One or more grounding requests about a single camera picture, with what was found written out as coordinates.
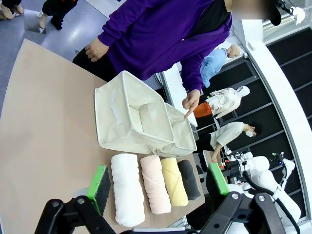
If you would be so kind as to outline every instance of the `pink rolled towel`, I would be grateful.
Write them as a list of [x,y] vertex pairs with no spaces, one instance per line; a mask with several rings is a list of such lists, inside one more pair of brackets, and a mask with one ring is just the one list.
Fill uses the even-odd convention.
[[170,213],[171,203],[165,187],[164,176],[161,171],[160,158],[156,155],[141,159],[144,187],[154,214]]

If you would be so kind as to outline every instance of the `bolt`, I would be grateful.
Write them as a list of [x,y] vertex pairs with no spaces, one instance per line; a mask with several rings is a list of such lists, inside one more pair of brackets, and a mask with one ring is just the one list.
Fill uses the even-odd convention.
[[59,203],[58,203],[57,201],[55,201],[55,202],[52,203],[52,206],[53,206],[53,207],[56,207],[56,206],[58,206],[58,205],[59,205]]
[[258,199],[259,199],[260,201],[264,201],[264,200],[265,200],[264,196],[259,196]]
[[237,200],[238,199],[238,195],[237,194],[232,194],[232,198]]
[[79,204],[83,204],[83,203],[84,203],[84,199],[83,199],[83,198],[79,198],[79,199],[78,199],[78,203],[79,203]]

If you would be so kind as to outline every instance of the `purple hoodie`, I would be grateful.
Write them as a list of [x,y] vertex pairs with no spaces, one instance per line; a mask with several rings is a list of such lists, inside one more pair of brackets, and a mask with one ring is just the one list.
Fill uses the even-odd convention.
[[217,30],[187,37],[214,0],[126,0],[110,15],[98,39],[109,46],[117,73],[127,70],[140,80],[182,64],[186,90],[201,90],[205,56],[230,34],[232,17]]

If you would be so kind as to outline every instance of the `black rolled towel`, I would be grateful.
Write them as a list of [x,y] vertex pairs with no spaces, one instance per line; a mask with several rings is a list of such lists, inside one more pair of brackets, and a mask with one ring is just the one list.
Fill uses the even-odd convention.
[[194,201],[200,196],[196,179],[193,173],[193,167],[189,160],[182,160],[177,163],[182,175],[183,185],[189,201]]

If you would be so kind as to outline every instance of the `rolled towel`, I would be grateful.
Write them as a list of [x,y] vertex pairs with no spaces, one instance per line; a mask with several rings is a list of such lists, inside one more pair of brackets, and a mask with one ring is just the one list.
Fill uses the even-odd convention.
[[186,206],[189,201],[183,186],[181,172],[175,158],[166,158],[160,161],[166,188],[173,206]]
[[182,175],[182,181],[189,201],[193,201],[200,196],[193,167],[189,160],[182,160],[177,163]]
[[156,155],[141,159],[144,187],[154,214],[170,213],[171,203],[165,187],[164,176],[161,171],[160,158]]
[[112,175],[116,222],[125,227],[134,227],[144,222],[144,195],[139,182],[137,156],[133,154],[113,156]]

